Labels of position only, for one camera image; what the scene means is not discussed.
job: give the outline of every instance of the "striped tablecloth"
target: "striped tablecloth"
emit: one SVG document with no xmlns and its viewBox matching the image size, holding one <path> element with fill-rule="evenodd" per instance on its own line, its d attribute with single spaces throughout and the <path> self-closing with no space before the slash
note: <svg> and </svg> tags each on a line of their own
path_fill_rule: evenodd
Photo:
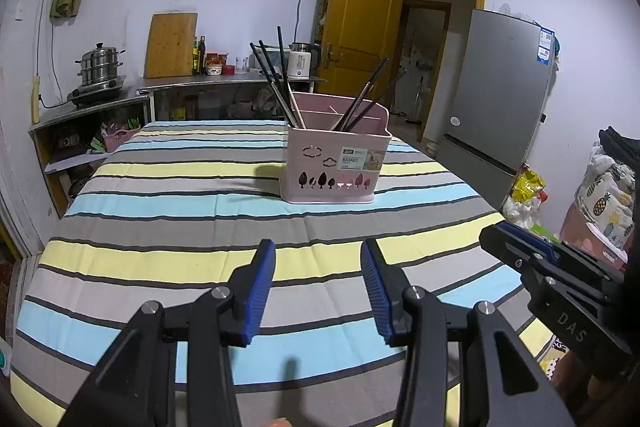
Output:
<svg viewBox="0 0 640 427">
<path fill-rule="evenodd" d="M 98 168 L 47 245 L 20 311 L 12 393 L 34 420 L 59 421 L 142 302 L 193 301 L 248 263 L 264 237 L 277 261 L 260 334 L 231 353 L 244 427 L 278 417 L 294 427 L 393 418 L 404 352 L 376 332 L 360 275 L 366 237 L 412 283 L 467 307 L 494 301 L 534 354 L 544 349 L 551 334 L 527 310 L 518 274 L 478 244 L 501 217 L 468 185 L 394 139 L 373 203 L 289 204 L 278 197 L 286 140 L 276 121 L 153 123 Z M 447 415 L 456 423 L 452 355 Z"/>
</svg>

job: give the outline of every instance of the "chopstick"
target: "chopstick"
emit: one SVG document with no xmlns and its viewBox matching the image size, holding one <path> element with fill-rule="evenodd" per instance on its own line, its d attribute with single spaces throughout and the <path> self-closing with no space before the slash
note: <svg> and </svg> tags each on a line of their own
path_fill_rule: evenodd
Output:
<svg viewBox="0 0 640 427">
<path fill-rule="evenodd" d="M 280 81 L 280 78 L 278 77 L 278 73 L 276 72 L 276 68 L 274 68 L 273 64 L 271 63 L 271 59 L 269 58 L 269 54 L 267 53 L 267 48 L 265 47 L 264 42 L 262 42 L 261 40 L 258 41 L 258 44 L 260 44 L 260 48 L 261 48 L 262 52 L 264 53 L 264 59 L 267 61 L 267 65 L 269 66 L 269 69 L 271 70 L 271 74 L 273 75 L 273 81 L 276 84 L 276 87 L 278 88 L 278 90 L 280 91 L 280 94 L 282 95 L 282 98 L 284 99 L 284 97 L 287 96 L 287 94 L 286 94 L 286 91 L 284 90 L 283 83 Z"/>
<path fill-rule="evenodd" d="M 287 77 L 287 69 L 284 67 L 284 46 L 282 45 L 282 29 L 278 26 L 278 44 L 280 45 L 280 69 L 282 70 L 282 83 L 284 84 L 284 90 L 289 97 L 289 101 L 292 105 L 292 110 L 298 119 L 298 124 L 302 129 L 306 129 L 305 121 L 302 119 L 302 114 L 298 108 L 298 103 L 296 102 L 295 97 L 293 96 L 293 90 L 291 89 L 291 85 L 289 84 L 289 78 Z"/>
<path fill-rule="evenodd" d="M 289 100 L 289 93 L 285 90 L 284 82 L 281 82 L 280 79 L 278 78 L 278 73 L 276 71 L 276 68 L 273 67 L 273 63 L 271 62 L 271 59 L 269 58 L 269 55 L 267 53 L 267 48 L 265 47 L 264 42 L 262 42 L 260 40 L 260 41 L 258 41 L 258 44 L 260 44 L 260 48 L 262 49 L 262 52 L 264 53 L 264 58 L 267 60 L 267 64 L 269 65 L 269 68 L 271 70 L 271 74 L 273 75 L 274 84 L 276 86 L 276 89 L 280 92 L 282 101 L 285 103 L 285 106 L 287 107 L 287 109 L 289 109 L 289 116 L 293 117 L 293 122 L 295 122 L 297 124 L 296 127 L 300 127 L 300 124 L 298 123 L 298 119 L 293 114 L 293 110 L 291 108 L 290 102 L 287 102 L 287 100 Z"/>
<path fill-rule="evenodd" d="M 267 70 L 267 68 L 264 67 L 264 63 L 262 62 L 262 59 L 260 58 L 260 55 L 258 54 L 258 50 L 255 49 L 254 43 L 253 42 L 249 42 L 249 45 L 251 46 L 251 51 L 254 52 L 254 55 L 255 55 L 256 60 L 258 61 L 258 64 L 260 64 L 260 67 L 264 71 L 264 76 L 267 78 L 267 82 L 269 83 L 269 86 L 271 87 L 271 90 L 273 91 L 273 94 L 276 96 L 276 99 L 278 100 L 278 103 L 282 107 L 282 111 L 284 113 L 284 117 L 287 119 L 287 123 L 289 123 L 290 126 L 297 128 L 298 124 L 296 123 L 296 118 L 291 114 L 291 111 L 289 110 L 289 107 L 287 106 L 287 103 L 284 101 L 280 91 L 278 90 L 278 88 L 273 83 L 273 79 L 271 78 L 271 76 L 269 74 L 269 71 Z"/>
<path fill-rule="evenodd" d="M 287 70 L 284 67 L 284 46 L 282 45 L 282 30 L 278 26 L 278 44 L 280 45 L 280 69 L 282 70 L 282 81 L 284 83 L 285 91 L 291 91 L 289 87 L 289 79 L 287 78 Z"/>
<path fill-rule="evenodd" d="M 362 102 L 362 100 L 364 99 L 369 89 L 371 89 L 373 84 L 375 84 L 376 79 L 380 74 L 380 71 L 382 71 L 382 68 L 385 67 L 388 60 L 389 60 L 389 57 L 383 57 L 382 60 L 380 60 L 380 63 L 377 65 L 376 69 L 373 70 L 373 73 L 371 73 L 369 80 L 367 80 L 364 86 L 362 86 L 362 89 L 360 90 L 358 95 L 353 99 L 353 102 L 351 102 L 351 105 L 344 112 L 344 115 L 342 115 L 340 120 L 338 120 L 337 123 L 335 123 L 334 126 L 331 128 L 332 131 L 333 130 L 344 131 L 344 128 L 347 126 L 347 123 L 349 122 L 349 120 L 351 120 L 353 113 L 356 111 L 356 109 L 360 105 L 360 102 Z"/>
<path fill-rule="evenodd" d="M 362 120 L 362 118 L 371 110 L 371 108 L 376 105 L 383 96 L 386 95 L 386 93 L 388 93 L 392 87 L 394 87 L 397 83 L 398 80 L 400 80 L 403 76 L 406 75 L 406 70 L 404 68 L 402 68 L 402 73 L 400 73 L 398 76 L 396 76 L 395 80 L 389 82 L 387 84 L 387 86 L 385 87 L 385 89 L 376 97 L 375 100 L 372 100 L 369 105 L 367 105 L 367 107 L 364 108 L 363 112 L 361 112 L 359 115 L 356 116 L 356 118 L 353 119 L 353 121 L 351 121 L 345 128 L 345 130 L 343 132 L 350 132 L 351 129 L 353 129 L 354 127 L 356 127 L 356 124 Z"/>
<path fill-rule="evenodd" d="M 296 117 L 298 117 L 298 123 L 300 124 L 300 127 L 302 127 L 302 129 L 306 129 L 305 121 L 302 118 L 302 113 L 300 113 L 300 110 L 298 108 L 298 102 L 296 102 L 296 97 L 293 96 L 293 90 L 291 89 L 289 83 L 287 83 L 287 89 L 289 90 L 289 100 L 291 100 L 291 104 L 293 105 L 293 111 L 295 112 Z"/>
</svg>

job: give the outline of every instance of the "yellow bag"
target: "yellow bag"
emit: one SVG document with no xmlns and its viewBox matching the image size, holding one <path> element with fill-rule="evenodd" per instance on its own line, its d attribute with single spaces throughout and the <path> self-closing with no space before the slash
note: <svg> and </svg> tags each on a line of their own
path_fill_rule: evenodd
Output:
<svg viewBox="0 0 640 427">
<path fill-rule="evenodd" d="M 518 176 L 513 185 L 511 197 L 518 203 L 524 203 L 537 196 L 545 186 L 546 183 L 542 181 L 542 178 L 527 167 L 527 170 Z"/>
</svg>

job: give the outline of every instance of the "basket label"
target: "basket label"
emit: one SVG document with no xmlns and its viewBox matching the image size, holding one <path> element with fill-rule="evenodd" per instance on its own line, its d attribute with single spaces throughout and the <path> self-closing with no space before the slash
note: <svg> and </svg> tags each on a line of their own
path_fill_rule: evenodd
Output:
<svg viewBox="0 0 640 427">
<path fill-rule="evenodd" d="M 341 171 L 380 171 L 384 160 L 384 151 L 343 147 L 337 167 Z"/>
</svg>

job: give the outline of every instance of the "refrigerator sticker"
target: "refrigerator sticker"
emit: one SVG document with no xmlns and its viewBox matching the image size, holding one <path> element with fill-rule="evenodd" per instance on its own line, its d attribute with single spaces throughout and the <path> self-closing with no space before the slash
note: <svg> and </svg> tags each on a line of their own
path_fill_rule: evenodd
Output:
<svg viewBox="0 0 640 427">
<path fill-rule="evenodd" d="M 380 171 L 385 151 L 343 147 L 338 159 L 341 171 Z"/>
<path fill-rule="evenodd" d="M 543 47 L 538 47 L 538 61 L 543 64 L 549 65 L 549 50 L 544 49 Z"/>
<path fill-rule="evenodd" d="M 540 29 L 540 44 L 541 48 L 546 50 L 551 49 L 551 42 L 553 41 L 553 33 L 549 30 L 545 30 L 544 28 Z"/>
</svg>

